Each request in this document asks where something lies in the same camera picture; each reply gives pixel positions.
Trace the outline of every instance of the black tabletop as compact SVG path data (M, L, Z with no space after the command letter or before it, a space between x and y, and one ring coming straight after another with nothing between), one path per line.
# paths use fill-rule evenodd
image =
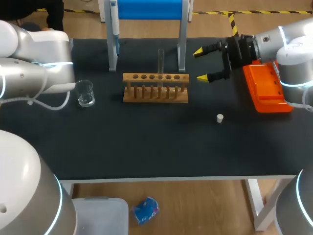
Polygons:
M4 104L0 129L33 145L60 180L297 174L312 163L312 114L257 113L241 70L229 80L198 82L197 76L221 70L222 60L219 52L192 54L217 40L187 40L187 104L123 103L123 72L157 72L159 48L164 72L177 72L177 40L121 40L117 72L108 72L105 40L75 40L76 80L93 82L95 105L79 107L74 92L57 112ZM64 99L40 98L55 106ZM224 115L222 124L217 114Z

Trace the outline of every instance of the orange toolbox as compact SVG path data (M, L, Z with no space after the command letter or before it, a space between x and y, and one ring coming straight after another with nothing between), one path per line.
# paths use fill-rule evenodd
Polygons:
M288 113L293 107L284 100L283 89L272 63L253 61L243 67L246 82L259 113Z

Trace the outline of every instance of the white table frame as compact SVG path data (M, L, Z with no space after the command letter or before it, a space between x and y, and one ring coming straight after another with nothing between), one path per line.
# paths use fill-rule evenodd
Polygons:
M98 0L99 4L99 11L100 11L100 21L102 23L105 23L106 18L105 18L105 12L104 12L104 0ZM188 22L191 22L192 19L192 11L194 8L194 0L189 0L188 1Z
M99 180L61 180L63 187L72 196L74 184L87 183L113 183L113 182L148 182L148 181L191 181L191 180L245 180L249 200L254 217L254 228L256 231L265 231L275 217L275 203L285 186L295 175L276 176L204 176L204 177L160 177L160 178L126 178L126 179L99 179ZM271 197L263 204L258 179L278 179Z

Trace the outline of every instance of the wooden test tube rack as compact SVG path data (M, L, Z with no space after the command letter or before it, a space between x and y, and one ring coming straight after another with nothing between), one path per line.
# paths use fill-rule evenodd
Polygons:
M188 103L189 83L188 74L164 74L161 79L157 73L124 73L123 82L127 83L124 91L124 102L139 103ZM155 85L146 86L134 85L132 83L153 83Z

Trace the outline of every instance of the hazard tape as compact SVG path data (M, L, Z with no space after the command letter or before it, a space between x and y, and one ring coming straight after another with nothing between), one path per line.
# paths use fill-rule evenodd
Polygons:
M100 14L99 11L64 9L64 12ZM312 14L312 11L194 11L193 15L228 15L228 14Z
M228 14L312 14L312 11L195 11L193 15Z
M38 9L36 11L47 11L46 9ZM64 12L75 12L75 13L91 13L91 14L100 14L98 11L89 11L89 10L71 10L71 9L64 9Z
M234 36L239 36L238 29L237 29L237 26L235 24L235 17L234 16L235 16L234 14L231 14L231 13L228 14L228 18L229 18L231 29L233 30L233 34L234 34Z

